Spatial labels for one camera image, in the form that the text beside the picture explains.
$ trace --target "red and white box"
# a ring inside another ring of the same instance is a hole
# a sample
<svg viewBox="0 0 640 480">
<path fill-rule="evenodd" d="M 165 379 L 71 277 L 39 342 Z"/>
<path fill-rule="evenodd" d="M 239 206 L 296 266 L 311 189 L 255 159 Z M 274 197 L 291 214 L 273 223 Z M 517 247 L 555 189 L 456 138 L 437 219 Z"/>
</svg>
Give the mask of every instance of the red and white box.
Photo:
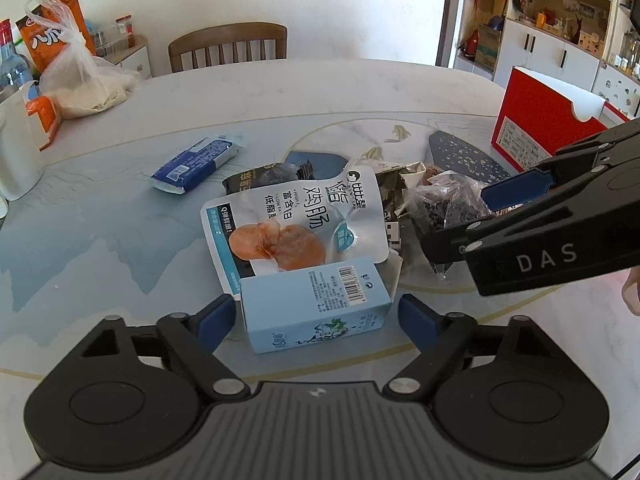
<svg viewBox="0 0 640 480">
<path fill-rule="evenodd" d="M 526 171 L 558 149 L 626 120 L 603 97 L 514 67 L 491 144 L 516 170 Z"/>
</svg>

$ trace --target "bottle cap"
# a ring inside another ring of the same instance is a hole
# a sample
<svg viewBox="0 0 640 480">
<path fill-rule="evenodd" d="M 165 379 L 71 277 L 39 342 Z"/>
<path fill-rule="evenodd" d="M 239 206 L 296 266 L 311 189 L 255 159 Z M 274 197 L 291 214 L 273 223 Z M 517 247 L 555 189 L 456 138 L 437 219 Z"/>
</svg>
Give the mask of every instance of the bottle cap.
<svg viewBox="0 0 640 480">
<path fill-rule="evenodd" d="M 11 34 L 11 20 L 6 19 L 0 22 L 0 46 L 13 42 L 14 38 Z"/>
</svg>

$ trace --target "drawer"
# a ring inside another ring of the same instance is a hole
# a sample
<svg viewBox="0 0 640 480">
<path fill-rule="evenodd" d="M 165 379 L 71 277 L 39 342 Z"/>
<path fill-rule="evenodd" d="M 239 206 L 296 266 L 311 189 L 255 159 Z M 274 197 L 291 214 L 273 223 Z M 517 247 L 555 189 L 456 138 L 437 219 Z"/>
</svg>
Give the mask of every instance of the drawer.
<svg viewBox="0 0 640 480">
<path fill-rule="evenodd" d="M 148 79 L 151 77 L 151 67 L 149 66 L 149 56 L 146 52 L 146 46 L 131 54 L 131 56 L 123 59 L 120 65 L 127 70 L 136 70 L 137 72 L 140 72 L 140 77 L 142 79 Z"/>
</svg>

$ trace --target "white marble table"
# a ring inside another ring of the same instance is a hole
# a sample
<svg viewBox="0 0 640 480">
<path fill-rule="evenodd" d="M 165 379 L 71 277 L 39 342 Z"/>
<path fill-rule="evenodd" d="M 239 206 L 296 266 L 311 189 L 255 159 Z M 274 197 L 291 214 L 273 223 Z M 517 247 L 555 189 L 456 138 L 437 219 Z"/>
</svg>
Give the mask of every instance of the white marble table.
<svg viewBox="0 0 640 480">
<path fill-rule="evenodd" d="M 361 137 L 344 148 L 345 158 L 381 146 L 385 160 L 412 162 L 425 136 L 442 130 L 500 161 L 489 137 L 502 92 L 478 76 L 431 66 L 256 62 L 149 80 L 117 108 L 65 123 L 44 152 L 45 176 L 12 204 L 0 230 L 0 480 L 36 463 L 22 426 L 26 397 L 98 320 L 120 314 L 145 324 L 175 310 L 195 312 L 220 293 L 198 212 L 223 192 L 222 178 L 284 160 L 290 150 L 321 151 L 342 134 Z M 396 123 L 412 132 L 413 148 L 376 137 Z M 203 132 L 242 136 L 247 147 L 188 195 L 149 189 L 147 177 Z M 609 402 L 596 462 L 614 473 L 635 455 L 640 320 L 620 298 L 624 273 L 481 298 L 464 264 L 442 282 L 414 244 L 405 247 L 399 295 L 412 292 L 440 312 L 462 310 L 483 322 L 506 322 L 516 311 L 532 316 Z M 256 356 L 235 328 L 216 355 L 251 383 L 383 383 L 416 355 L 395 311 L 382 330 L 321 348 Z"/>
</svg>

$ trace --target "wooden chair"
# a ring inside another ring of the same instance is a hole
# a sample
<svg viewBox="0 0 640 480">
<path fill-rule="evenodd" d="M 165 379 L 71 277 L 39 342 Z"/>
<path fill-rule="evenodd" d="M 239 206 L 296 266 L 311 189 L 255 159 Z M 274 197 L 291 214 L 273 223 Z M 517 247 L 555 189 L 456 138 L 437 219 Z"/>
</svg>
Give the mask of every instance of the wooden chair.
<svg viewBox="0 0 640 480">
<path fill-rule="evenodd" d="M 238 43 L 244 41 L 246 60 L 252 61 L 251 42 L 260 41 L 260 60 L 266 59 L 264 41 L 275 40 L 276 59 L 287 57 L 287 27 L 276 23 L 251 22 L 231 23 L 218 27 L 201 28 L 172 41 L 169 44 L 169 60 L 172 72 L 182 72 L 182 54 L 191 52 L 191 62 L 194 68 L 198 68 L 196 51 L 203 48 L 205 63 L 211 66 L 211 54 L 209 47 L 218 48 L 218 60 L 220 65 L 225 64 L 225 54 L 222 50 L 224 44 L 232 44 L 233 62 L 238 62 Z"/>
</svg>

